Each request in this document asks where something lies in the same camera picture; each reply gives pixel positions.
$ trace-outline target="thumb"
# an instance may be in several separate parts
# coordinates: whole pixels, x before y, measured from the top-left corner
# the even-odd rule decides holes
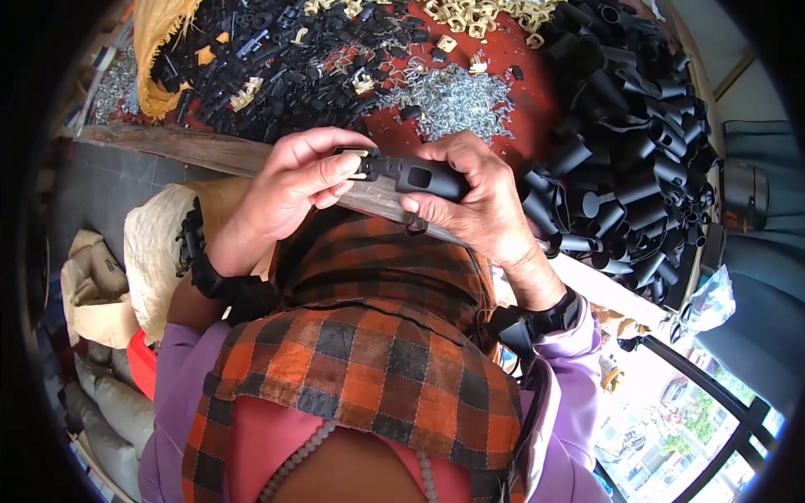
[[[293,171],[293,187],[310,196],[347,180],[360,166],[361,158],[355,154],[331,155]]]
[[[455,221],[466,209],[446,199],[424,192],[406,194],[400,200],[400,206],[407,212],[416,213],[416,216],[425,221],[445,228],[449,227],[449,223]]]

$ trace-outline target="tree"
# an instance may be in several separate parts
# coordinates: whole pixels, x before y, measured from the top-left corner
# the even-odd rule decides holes
[[[738,380],[737,377],[724,370],[720,365],[716,367],[716,372],[713,377],[730,393],[735,395],[735,398],[741,400],[744,404],[749,405],[755,398],[755,393],[749,387]]]
[[[716,427],[713,426],[710,418],[712,409],[716,405],[711,396],[704,396],[699,399],[695,406],[687,410],[685,414],[685,427],[701,441],[707,443],[715,433]]]
[[[680,456],[685,456],[686,454],[690,454],[691,446],[687,445],[682,435],[671,435],[665,438],[662,449],[663,456],[666,456],[671,451],[676,451]]]

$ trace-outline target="yellow woven sack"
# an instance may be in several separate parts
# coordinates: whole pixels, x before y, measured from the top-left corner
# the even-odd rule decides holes
[[[169,93],[151,79],[151,67],[162,47],[178,30],[192,24],[201,0],[135,0],[134,56],[137,58],[137,98],[142,112],[164,119],[176,108],[181,93]]]

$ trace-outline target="white wall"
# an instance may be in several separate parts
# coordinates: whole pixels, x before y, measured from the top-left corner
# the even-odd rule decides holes
[[[710,85],[715,87],[735,67],[749,43],[716,0],[671,0],[696,40]],[[766,70],[752,63],[718,101],[721,120],[787,120]]]

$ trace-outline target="purple jacket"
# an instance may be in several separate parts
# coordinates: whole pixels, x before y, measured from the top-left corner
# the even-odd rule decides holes
[[[204,376],[215,365],[228,333],[224,322],[214,324],[203,336],[181,325],[165,327],[157,359],[154,434],[140,460],[139,486],[145,502],[184,501],[182,455]],[[547,382],[543,392],[548,399],[540,407],[527,443],[526,501],[611,501],[591,473],[596,463],[592,433],[601,392],[601,337],[589,302],[582,299],[575,328],[550,334],[535,349],[542,366],[535,371],[548,376],[540,380]],[[520,391],[524,416],[533,398],[533,391]]]

